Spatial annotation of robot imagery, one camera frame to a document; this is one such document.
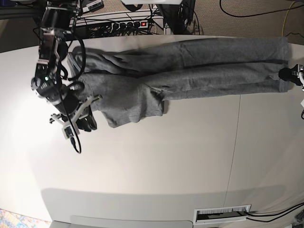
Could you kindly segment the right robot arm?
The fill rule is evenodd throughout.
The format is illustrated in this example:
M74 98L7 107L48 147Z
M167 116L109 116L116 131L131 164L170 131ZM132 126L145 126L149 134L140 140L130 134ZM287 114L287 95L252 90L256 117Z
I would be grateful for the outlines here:
M52 104L59 114L53 114L50 122L62 126L66 139L73 140L80 130L91 131L97 128L92 116L91 103L101 99L100 95L84 100L76 94L82 92L84 84L78 79L86 66L86 50L82 39L74 34L77 17L82 13L79 0L49 0L42 17L40 29L42 40L39 45L39 58L31 88L40 98ZM78 73L69 78L62 61L67 57L66 39L72 36L79 41L82 63Z

